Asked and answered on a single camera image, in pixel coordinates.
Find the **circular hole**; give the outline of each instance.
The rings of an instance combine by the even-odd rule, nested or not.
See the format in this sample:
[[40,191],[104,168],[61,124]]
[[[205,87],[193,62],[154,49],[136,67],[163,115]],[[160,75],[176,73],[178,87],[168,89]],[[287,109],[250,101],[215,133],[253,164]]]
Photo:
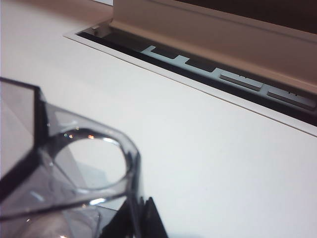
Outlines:
[[105,138],[77,140],[64,147],[55,163],[69,179],[81,188],[103,188],[119,181],[126,174],[121,149]]

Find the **clear plastic object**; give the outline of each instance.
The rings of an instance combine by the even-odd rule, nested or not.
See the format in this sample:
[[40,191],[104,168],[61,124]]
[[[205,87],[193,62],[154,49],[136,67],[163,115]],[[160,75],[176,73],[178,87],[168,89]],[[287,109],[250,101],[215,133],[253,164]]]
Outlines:
[[[39,87],[7,79],[0,86],[1,114],[6,115],[1,119],[1,237],[102,237],[104,228],[120,219],[100,204],[119,198],[125,198],[119,211],[130,216],[132,227],[125,237],[143,237],[140,154],[134,143],[114,128],[46,103]],[[126,165],[122,178],[99,188],[76,183],[75,164],[61,166],[56,157],[84,139],[120,149]]]

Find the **dark gap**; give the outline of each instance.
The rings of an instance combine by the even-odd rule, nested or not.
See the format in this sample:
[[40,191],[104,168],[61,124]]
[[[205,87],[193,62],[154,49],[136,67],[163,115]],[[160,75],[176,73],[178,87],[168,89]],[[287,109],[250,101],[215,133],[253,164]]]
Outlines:
[[200,69],[207,71],[207,72],[210,72],[210,73],[216,69],[216,67],[211,65],[211,64],[202,62],[200,60],[195,60],[195,59],[189,59],[185,62],[185,64],[188,64],[188,65],[196,67],[196,68],[200,68]]
[[125,46],[128,47],[134,51],[138,51],[141,52],[143,50],[145,50],[146,48],[148,48],[149,44],[146,44],[140,40],[134,39],[133,37],[129,37],[129,36],[123,36],[120,33],[110,33],[109,35],[106,35],[104,37],[105,40],[118,44],[120,46]]
[[155,49],[151,50],[151,52],[154,52],[154,53],[159,54],[161,56],[168,57],[170,59],[174,59],[177,56],[179,56],[179,54],[173,53],[171,51],[167,51],[167,50],[160,48],[160,47],[155,47]]

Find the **black plastic piece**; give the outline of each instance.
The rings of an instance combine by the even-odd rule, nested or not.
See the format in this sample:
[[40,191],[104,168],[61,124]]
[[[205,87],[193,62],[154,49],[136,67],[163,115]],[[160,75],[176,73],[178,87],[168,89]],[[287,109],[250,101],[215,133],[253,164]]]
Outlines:
[[[125,201],[112,221],[103,228],[99,238],[132,238],[133,227],[129,207]],[[144,207],[141,218],[142,238],[168,238],[158,210],[150,197]]]
[[159,212],[151,197],[145,203],[141,228],[143,229],[143,238],[168,238]]

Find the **white desk surface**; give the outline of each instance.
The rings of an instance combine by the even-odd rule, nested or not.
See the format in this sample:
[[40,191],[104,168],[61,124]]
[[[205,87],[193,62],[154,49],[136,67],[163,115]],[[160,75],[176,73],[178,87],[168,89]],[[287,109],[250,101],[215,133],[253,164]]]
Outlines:
[[130,136],[171,238],[315,238],[317,138],[63,37],[111,11],[1,1],[1,75]]

